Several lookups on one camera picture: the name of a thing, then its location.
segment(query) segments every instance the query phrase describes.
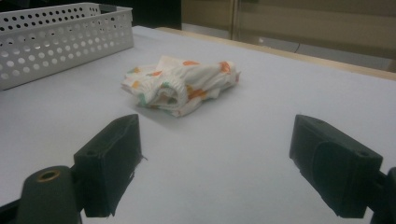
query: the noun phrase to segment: towel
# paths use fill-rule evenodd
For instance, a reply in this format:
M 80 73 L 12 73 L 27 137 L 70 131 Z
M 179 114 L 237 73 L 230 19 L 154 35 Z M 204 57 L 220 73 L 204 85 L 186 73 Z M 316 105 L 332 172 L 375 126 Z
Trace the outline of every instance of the towel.
M 201 64 L 162 56 L 157 64 L 137 66 L 128 72 L 121 84 L 138 105 L 181 117 L 236 85 L 239 74 L 232 62 Z

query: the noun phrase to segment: white table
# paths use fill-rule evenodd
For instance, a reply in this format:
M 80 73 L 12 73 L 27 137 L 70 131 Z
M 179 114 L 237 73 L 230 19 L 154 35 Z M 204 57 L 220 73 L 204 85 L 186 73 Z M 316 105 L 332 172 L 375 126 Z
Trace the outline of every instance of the white table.
M 396 82 L 253 49 L 134 28 L 135 47 L 0 92 L 0 204 L 73 155 L 111 120 L 138 113 L 144 155 L 115 217 L 84 223 L 369 223 L 327 207 L 289 159 L 294 117 L 323 119 L 396 165 Z M 228 60 L 238 86 L 187 117 L 137 107 L 123 75 L 162 55 Z

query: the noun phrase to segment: white cloth with orange pattern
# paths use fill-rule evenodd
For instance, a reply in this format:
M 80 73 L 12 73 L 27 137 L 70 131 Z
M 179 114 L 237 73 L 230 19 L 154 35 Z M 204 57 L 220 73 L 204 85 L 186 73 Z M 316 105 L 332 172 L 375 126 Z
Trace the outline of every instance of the white cloth with orange pattern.
M 175 117 L 190 114 L 202 101 L 214 99 L 239 80 L 232 62 L 200 64 L 162 56 L 158 64 L 137 66 L 122 81 L 141 106 Z

